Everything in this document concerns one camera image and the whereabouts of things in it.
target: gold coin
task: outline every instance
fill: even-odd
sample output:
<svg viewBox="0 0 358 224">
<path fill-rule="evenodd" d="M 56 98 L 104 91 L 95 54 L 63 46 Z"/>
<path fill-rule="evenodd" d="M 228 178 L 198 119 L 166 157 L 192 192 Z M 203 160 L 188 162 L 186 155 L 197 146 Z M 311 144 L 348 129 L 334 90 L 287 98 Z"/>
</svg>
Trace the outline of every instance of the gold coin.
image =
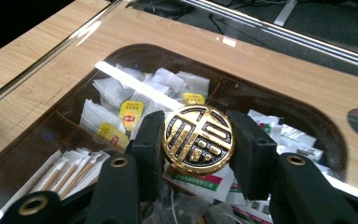
<svg viewBox="0 0 358 224">
<path fill-rule="evenodd" d="M 162 146 L 178 171 L 209 175 L 227 164 L 235 139 L 225 114 L 207 105 L 187 105 L 165 120 Z"/>
</svg>

